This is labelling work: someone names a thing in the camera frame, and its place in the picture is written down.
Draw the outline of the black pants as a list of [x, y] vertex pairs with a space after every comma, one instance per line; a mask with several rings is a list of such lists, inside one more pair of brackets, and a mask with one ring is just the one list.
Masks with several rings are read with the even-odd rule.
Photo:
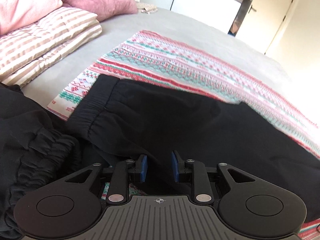
[[170, 155], [225, 162], [297, 194], [319, 218], [319, 160], [247, 104], [101, 75], [67, 120], [111, 165], [148, 156], [148, 191], [172, 184]]

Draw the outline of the beige striped folded quilt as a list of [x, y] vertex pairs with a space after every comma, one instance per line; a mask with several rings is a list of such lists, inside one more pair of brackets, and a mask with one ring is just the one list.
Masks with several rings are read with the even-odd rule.
[[29, 26], [2, 36], [1, 83], [25, 86], [101, 32], [96, 14], [61, 7]]

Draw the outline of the grey bed sheet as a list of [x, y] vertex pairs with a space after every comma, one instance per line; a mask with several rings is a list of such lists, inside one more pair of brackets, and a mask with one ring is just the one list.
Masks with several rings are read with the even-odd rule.
[[25, 96], [46, 107], [96, 59], [136, 32], [149, 30], [218, 57], [262, 81], [319, 124], [319, 56], [314, 61], [275, 61], [238, 39], [192, 18], [166, 9], [153, 14], [114, 16], [101, 23], [103, 32], [45, 70], [23, 87]]

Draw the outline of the black garment at left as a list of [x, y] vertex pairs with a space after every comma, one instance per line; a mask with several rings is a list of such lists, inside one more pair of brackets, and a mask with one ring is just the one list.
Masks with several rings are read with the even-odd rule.
[[1, 84], [1, 239], [18, 239], [16, 203], [34, 191], [103, 158], [65, 122]]

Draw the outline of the cream door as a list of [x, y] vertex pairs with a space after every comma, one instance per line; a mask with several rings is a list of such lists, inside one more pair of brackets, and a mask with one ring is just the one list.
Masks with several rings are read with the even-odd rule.
[[265, 54], [284, 21], [292, 0], [252, 0], [235, 36], [253, 50]]

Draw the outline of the beige crumpled cloth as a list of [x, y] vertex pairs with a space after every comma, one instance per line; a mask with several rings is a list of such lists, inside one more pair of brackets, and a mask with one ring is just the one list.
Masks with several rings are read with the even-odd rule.
[[152, 14], [158, 11], [158, 8], [153, 4], [143, 3], [140, 0], [134, 0], [137, 5], [137, 9], [141, 13]]

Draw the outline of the red green patterned blanket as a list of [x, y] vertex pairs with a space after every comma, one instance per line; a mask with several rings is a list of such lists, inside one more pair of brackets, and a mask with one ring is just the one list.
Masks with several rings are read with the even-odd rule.
[[[283, 96], [243, 70], [205, 51], [142, 30], [97, 59], [48, 105], [68, 120], [101, 75], [245, 103], [319, 160], [319, 129]], [[302, 239], [319, 239], [319, 218], [305, 222]]]

